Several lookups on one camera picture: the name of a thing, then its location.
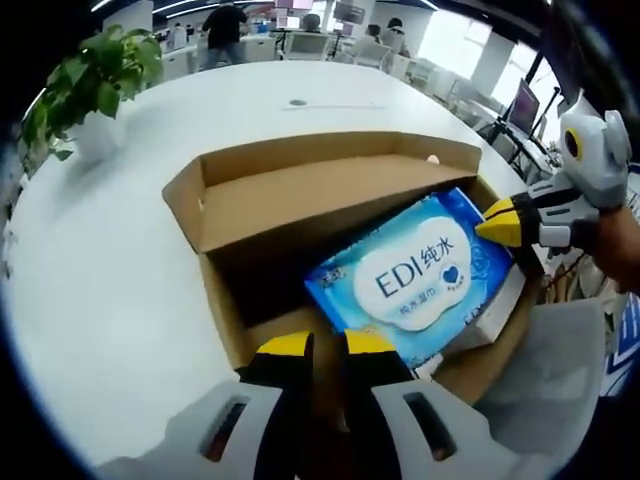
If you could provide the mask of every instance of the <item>white table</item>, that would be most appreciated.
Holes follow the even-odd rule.
[[[395,130],[477,145],[480,174],[498,195],[524,189],[460,120],[371,68],[216,69],[139,95],[118,121],[128,141],[117,158],[89,171],[75,157],[49,159],[30,182],[13,217],[19,243],[6,290],[25,374],[91,464],[142,454],[171,416],[235,378],[196,256],[160,194],[196,155],[290,135]]]

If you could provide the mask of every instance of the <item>heart logo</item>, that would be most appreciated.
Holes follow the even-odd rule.
[[[458,280],[458,269],[456,267],[449,267],[442,274],[442,278],[447,283],[456,283]]]

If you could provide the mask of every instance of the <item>wet wipes package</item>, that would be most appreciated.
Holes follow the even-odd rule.
[[[305,284],[338,331],[378,331],[417,368],[462,332],[509,273],[509,252],[476,236],[481,221],[458,188],[435,193],[322,263]]]

